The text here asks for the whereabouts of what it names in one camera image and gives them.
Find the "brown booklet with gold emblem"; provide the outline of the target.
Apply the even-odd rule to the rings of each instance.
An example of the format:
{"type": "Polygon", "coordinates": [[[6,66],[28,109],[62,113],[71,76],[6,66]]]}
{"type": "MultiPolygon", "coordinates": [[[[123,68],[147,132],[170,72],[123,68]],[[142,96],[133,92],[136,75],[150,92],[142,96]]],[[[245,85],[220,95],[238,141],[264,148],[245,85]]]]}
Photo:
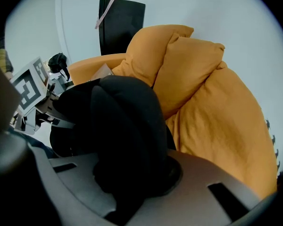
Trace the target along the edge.
{"type": "Polygon", "coordinates": [[[112,70],[107,64],[102,65],[96,73],[91,77],[91,81],[104,78],[106,76],[113,75],[112,70]]]}

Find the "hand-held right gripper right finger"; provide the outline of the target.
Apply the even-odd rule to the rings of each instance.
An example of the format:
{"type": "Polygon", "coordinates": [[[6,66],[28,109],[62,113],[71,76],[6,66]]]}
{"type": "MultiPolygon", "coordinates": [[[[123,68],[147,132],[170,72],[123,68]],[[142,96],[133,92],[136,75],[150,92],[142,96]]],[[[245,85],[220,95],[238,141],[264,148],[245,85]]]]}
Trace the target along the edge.
{"type": "Polygon", "coordinates": [[[232,175],[200,157],[170,150],[183,170],[180,183],[167,195],[147,199],[129,226],[226,226],[232,222],[208,186],[222,183],[246,209],[258,196],[232,175]]]}

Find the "black white striped blanket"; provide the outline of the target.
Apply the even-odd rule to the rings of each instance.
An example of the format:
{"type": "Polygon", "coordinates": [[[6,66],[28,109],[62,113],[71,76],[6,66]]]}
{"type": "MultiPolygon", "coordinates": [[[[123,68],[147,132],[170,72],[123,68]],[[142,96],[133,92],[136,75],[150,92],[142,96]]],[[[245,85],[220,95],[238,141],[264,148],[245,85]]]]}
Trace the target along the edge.
{"type": "Polygon", "coordinates": [[[275,137],[273,130],[271,129],[271,124],[270,124],[269,120],[265,119],[265,121],[266,121],[266,126],[267,126],[267,129],[268,129],[269,135],[270,135],[271,140],[272,140],[274,153],[275,153],[275,156],[276,156],[277,177],[278,177],[280,175],[280,165],[281,165],[281,161],[279,159],[279,148],[276,145],[276,137],[275,137]]]}

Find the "black cabinet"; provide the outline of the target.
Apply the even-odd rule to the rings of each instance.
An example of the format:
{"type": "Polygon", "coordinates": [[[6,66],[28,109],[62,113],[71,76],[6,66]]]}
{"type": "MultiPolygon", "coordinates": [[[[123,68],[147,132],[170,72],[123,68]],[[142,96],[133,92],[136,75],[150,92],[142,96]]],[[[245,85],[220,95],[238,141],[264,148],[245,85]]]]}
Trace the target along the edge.
{"type": "Polygon", "coordinates": [[[99,25],[101,55],[125,53],[133,36],[143,28],[146,5],[114,0],[99,25]]]}

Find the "small orange cushion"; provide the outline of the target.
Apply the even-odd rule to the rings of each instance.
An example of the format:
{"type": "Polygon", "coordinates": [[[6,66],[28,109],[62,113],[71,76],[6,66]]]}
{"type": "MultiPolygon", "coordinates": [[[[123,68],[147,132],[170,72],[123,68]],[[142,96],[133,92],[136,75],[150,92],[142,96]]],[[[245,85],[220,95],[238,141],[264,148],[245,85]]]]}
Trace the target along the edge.
{"type": "Polygon", "coordinates": [[[153,87],[165,119],[200,88],[222,62],[224,50],[221,43],[172,36],[153,87]]]}

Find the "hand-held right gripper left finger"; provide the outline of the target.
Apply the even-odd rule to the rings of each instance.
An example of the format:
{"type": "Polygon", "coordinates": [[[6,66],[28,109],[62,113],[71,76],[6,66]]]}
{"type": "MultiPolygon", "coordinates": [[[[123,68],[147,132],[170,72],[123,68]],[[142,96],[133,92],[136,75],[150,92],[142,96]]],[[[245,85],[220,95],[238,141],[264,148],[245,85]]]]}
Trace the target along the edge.
{"type": "Polygon", "coordinates": [[[66,188],[80,203],[104,218],[116,210],[116,201],[104,192],[94,179],[97,154],[50,159],[50,164],[66,188]]]}

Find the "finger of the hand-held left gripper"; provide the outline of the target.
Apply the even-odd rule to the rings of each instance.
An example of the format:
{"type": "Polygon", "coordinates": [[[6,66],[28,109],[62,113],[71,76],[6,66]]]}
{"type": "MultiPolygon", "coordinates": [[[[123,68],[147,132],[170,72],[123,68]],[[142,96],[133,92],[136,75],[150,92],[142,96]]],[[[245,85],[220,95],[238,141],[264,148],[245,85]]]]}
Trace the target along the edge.
{"type": "Polygon", "coordinates": [[[36,110],[40,113],[46,114],[47,112],[52,111],[53,102],[58,99],[59,99],[58,95],[50,94],[48,97],[44,98],[36,105],[36,110]]]}

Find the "small black bag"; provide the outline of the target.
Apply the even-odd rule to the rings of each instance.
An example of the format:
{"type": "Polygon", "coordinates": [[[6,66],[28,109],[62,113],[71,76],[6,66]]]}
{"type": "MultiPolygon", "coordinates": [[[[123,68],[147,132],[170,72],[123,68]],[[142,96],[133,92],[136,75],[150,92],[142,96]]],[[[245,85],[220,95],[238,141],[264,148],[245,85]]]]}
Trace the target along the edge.
{"type": "Polygon", "coordinates": [[[67,57],[62,52],[50,58],[48,66],[51,73],[60,73],[66,81],[69,81],[70,74],[67,69],[67,57]]]}

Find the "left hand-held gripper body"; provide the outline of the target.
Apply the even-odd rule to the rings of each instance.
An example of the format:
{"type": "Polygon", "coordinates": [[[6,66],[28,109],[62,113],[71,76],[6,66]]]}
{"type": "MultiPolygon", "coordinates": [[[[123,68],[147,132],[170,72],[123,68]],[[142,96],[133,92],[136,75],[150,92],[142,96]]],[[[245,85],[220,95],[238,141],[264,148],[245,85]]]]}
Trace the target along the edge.
{"type": "Polygon", "coordinates": [[[45,99],[49,78],[41,58],[37,57],[11,79],[10,82],[20,94],[15,131],[33,135],[37,130],[35,106],[45,99]]]}

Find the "grey box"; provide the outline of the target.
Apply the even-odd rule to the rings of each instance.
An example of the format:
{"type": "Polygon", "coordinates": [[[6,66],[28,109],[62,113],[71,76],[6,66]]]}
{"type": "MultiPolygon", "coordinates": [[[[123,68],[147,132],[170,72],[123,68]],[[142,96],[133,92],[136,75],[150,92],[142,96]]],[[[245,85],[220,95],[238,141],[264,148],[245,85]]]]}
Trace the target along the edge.
{"type": "Polygon", "coordinates": [[[62,75],[60,75],[56,78],[52,78],[51,83],[54,84],[53,92],[57,95],[63,93],[69,87],[74,85],[72,80],[66,81],[65,78],[62,75]]]}

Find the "long orange cushion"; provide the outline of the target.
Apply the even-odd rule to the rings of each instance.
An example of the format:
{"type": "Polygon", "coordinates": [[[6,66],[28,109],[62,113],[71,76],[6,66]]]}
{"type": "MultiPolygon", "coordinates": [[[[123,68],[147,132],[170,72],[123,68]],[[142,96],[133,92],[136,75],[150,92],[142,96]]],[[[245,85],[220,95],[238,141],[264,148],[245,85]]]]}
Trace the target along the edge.
{"type": "Polygon", "coordinates": [[[263,199],[277,190],[277,163],[262,109],[224,62],[166,124],[182,153],[204,158],[263,199]]]}

